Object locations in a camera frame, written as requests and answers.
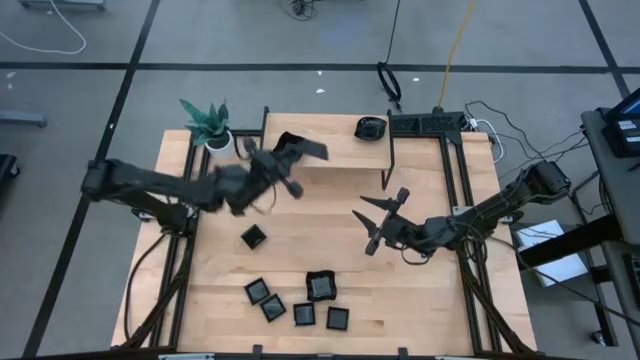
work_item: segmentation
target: raised wooden shelf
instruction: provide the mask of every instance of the raised wooden shelf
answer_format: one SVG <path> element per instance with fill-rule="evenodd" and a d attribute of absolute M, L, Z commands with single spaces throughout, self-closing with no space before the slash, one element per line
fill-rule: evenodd
<path fill-rule="evenodd" d="M 387 121 L 382 139 L 364 141 L 353 136 L 356 123 L 363 116 L 375 116 Z M 272 149 L 280 135 L 288 131 L 324 143 L 329 149 L 329 161 L 305 156 L 296 164 L 298 167 L 389 170 L 392 162 L 388 123 L 386 115 L 267 113 L 263 147 Z"/>

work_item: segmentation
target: computer monitor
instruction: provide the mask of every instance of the computer monitor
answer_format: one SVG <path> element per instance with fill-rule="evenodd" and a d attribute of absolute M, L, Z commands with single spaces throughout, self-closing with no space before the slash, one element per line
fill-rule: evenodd
<path fill-rule="evenodd" d="M 607 120 L 640 119 L 640 88 L 607 112 Z"/>

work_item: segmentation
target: wooden platform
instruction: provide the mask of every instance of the wooden platform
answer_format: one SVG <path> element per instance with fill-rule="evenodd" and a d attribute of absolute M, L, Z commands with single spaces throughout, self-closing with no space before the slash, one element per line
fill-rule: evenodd
<path fill-rule="evenodd" d="M 499 190 L 490 147 L 485 134 L 463 135 L 473 195 L 479 202 Z M 180 176 L 188 138 L 186 131 L 167 131 L 156 170 Z M 400 186 L 411 191 L 402 215 L 423 222 L 450 213 L 438 142 L 396 139 L 395 154 L 396 170 L 387 194 L 394 195 Z M 450 154 L 455 164 L 455 152 Z M 262 344 L 267 353 L 396 354 L 398 347 L 407 347 L 413 355 L 472 354 L 461 279 L 452 252 L 441 249 L 428 265 L 419 267 L 405 264 L 399 252 L 384 246 L 373 257 L 364 254 L 366 231 L 351 210 L 377 222 L 382 219 L 382 211 L 358 199 L 359 195 L 385 196 L 379 171 L 298 167 L 293 178 L 305 188 L 304 197 L 294 200 L 279 186 L 269 216 L 253 211 L 244 218 L 225 211 L 203 216 L 178 350 L 251 352 L 254 344 Z M 457 194 L 461 198 L 459 184 Z M 265 194 L 258 206 L 268 206 L 271 196 Z M 254 223 L 268 239 L 251 251 L 240 234 Z M 157 225 L 142 224 L 134 261 L 157 234 Z M 503 226 L 496 236 L 510 240 Z M 166 245 L 139 269 L 132 291 L 132 326 L 144 319 L 157 298 Z M 521 339 L 535 348 L 514 254 L 492 242 L 488 249 L 494 302 Z M 418 259 L 416 255 L 407 253 L 413 260 Z M 338 298 L 316 304 L 315 326 L 296 328 L 292 310 L 293 304 L 305 301 L 305 274 L 323 269 L 336 271 Z M 249 304 L 243 290 L 258 277 L 265 279 L 288 309 L 272 323 L 267 323 L 257 305 Z M 325 329 L 328 306 L 350 309 L 347 332 Z M 165 318 L 164 344 L 172 316 L 171 307 Z M 113 343 L 123 340 L 121 311 Z M 486 330 L 483 343 L 488 348 Z"/>
<path fill-rule="evenodd" d="M 353 136 L 363 116 L 389 119 L 386 115 L 280 114 L 269 113 L 264 134 L 264 148 L 273 149 L 283 132 L 305 137 L 327 145 L 329 161 L 306 157 L 298 167 L 388 170 L 391 167 L 389 129 L 378 141 L 360 140 Z"/>

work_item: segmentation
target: black stand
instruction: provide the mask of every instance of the black stand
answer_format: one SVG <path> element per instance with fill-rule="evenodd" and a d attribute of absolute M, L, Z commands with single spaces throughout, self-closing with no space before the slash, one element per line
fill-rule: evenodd
<path fill-rule="evenodd" d="M 596 176 L 597 172 L 592 174 L 586 181 L 576 187 L 571 194 L 572 201 L 574 204 L 577 204 L 576 206 L 578 207 L 580 217 L 584 220 L 586 220 L 586 218 L 581 211 L 580 203 L 576 201 L 576 191 Z M 593 259 L 588 250 L 605 241 L 620 241 L 621 238 L 622 235 L 620 233 L 618 220 L 615 215 L 609 214 L 590 223 L 586 223 L 561 236 L 530 247 L 527 250 L 522 251 L 520 255 L 527 265 L 536 267 L 567 255 L 584 251 L 589 265 L 590 276 L 595 285 L 598 301 L 600 303 L 604 303 L 604 294 L 602 293 L 600 284 L 611 281 L 609 269 L 606 266 L 593 266 Z M 594 309 L 598 318 L 598 324 L 600 325 L 602 342 L 605 346 L 618 346 L 618 339 L 613 328 L 613 323 L 611 322 L 611 316 L 607 311 L 598 306 L 594 305 Z"/>

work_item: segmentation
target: small black box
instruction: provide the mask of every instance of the small black box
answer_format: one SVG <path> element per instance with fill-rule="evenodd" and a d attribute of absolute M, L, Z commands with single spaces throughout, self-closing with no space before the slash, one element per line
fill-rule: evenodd
<path fill-rule="evenodd" d="M 249 245 L 251 250 L 255 249 L 256 246 L 260 245 L 266 238 L 267 235 L 255 224 L 242 234 L 242 240 Z"/>
<path fill-rule="evenodd" d="M 278 294 L 269 296 L 267 300 L 263 301 L 262 304 L 260 304 L 260 308 L 262 309 L 264 317 L 267 318 L 268 322 L 272 322 L 280 315 L 287 312 L 287 309 L 284 308 L 284 304 L 282 304 L 282 301 L 278 297 Z"/>
<path fill-rule="evenodd" d="M 327 329 L 347 331 L 349 326 L 349 309 L 329 306 L 327 313 Z"/>
<path fill-rule="evenodd" d="M 264 300 L 269 296 L 269 288 L 267 284 L 265 284 L 262 278 L 253 281 L 251 284 L 244 287 L 244 291 L 246 291 L 247 296 L 249 296 L 249 301 L 251 305 L 255 305 L 260 301 Z"/>
<path fill-rule="evenodd" d="M 313 303 L 293 305 L 293 318 L 296 326 L 316 324 L 316 309 Z"/>
<path fill-rule="evenodd" d="M 335 282 L 336 273 L 323 270 L 307 273 L 307 300 L 335 300 L 338 296 Z"/>

